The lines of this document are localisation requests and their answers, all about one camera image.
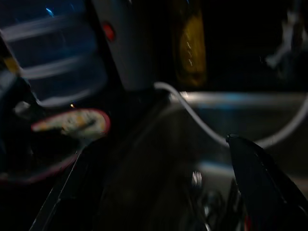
white cable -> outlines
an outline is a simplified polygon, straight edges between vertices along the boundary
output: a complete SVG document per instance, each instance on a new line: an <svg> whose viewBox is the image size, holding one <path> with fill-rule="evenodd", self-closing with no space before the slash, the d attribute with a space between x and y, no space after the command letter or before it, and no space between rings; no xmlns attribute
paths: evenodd
<svg viewBox="0 0 308 231"><path fill-rule="evenodd" d="M179 102L184 106L184 108L187 110L187 112L192 116L192 118L195 120L195 122L216 142L220 143L221 145L228 147L228 143L226 142L226 139L222 136L218 135L215 131L213 131L203 120L196 114L196 112L189 106L189 104L186 102L186 100L181 96L181 94L175 90L171 85L163 82L156 82L154 83L155 89L162 89L167 90L170 93L172 93ZM277 133L266 137L264 139L255 141L257 145L259 145L262 148L268 148L270 146L273 146L280 141L287 138L305 119L306 113L308 111L308 95L305 98L301 108L298 110L296 115L291 119L291 121L284 126L280 131Z"/></svg>

red light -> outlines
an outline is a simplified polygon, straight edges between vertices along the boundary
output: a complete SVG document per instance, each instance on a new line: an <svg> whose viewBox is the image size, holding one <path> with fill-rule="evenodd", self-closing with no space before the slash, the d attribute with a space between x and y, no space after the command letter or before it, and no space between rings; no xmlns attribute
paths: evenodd
<svg viewBox="0 0 308 231"><path fill-rule="evenodd" d="M103 31L105 32L105 35L107 39L110 42L113 42L116 39L115 31L113 30L112 26L109 23L102 23Z"/></svg>

sink basin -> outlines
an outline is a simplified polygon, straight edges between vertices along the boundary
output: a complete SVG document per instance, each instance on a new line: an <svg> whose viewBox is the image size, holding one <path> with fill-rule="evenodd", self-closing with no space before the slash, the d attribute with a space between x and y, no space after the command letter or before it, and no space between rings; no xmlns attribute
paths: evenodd
<svg viewBox="0 0 308 231"><path fill-rule="evenodd" d="M296 114L305 94L182 92L218 134L258 140L279 131ZM308 132L305 120L287 139L267 149L308 196ZM179 187L192 171L205 190L228 198L234 172L228 148L213 141L172 95L158 102L118 152L126 159L103 192L97 230L185 230L189 209Z"/></svg>

bottle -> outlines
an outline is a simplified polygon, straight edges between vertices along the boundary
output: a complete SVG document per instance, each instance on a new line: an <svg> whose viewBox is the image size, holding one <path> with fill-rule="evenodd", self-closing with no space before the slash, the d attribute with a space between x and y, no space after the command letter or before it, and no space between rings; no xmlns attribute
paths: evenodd
<svg viewBox="0 0 308 231"><path fill-rule="evenodd" d="M42 107L69 106L105 87L108 74L97 55L95 32L84 0L38 1L0 8L0 37L11 72L27 80Z"/></svg>
<svg viewBox="0 0 308 231"><path fill-rule="evenodd" d="M199 0L171 0L173 57L178 80L200 87L206 82L205 38Z"/></svg>

yellow bottle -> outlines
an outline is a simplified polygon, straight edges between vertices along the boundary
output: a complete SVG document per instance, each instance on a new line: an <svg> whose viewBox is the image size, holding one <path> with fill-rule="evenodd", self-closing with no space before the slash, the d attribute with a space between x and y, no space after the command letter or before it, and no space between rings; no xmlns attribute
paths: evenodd
<svg viewBox="0 0 308 231"><path fill-rule="evenodd" d="M206 82L205 38L199 0L172 0L173 56L178 80L201 87Z"/></svg>

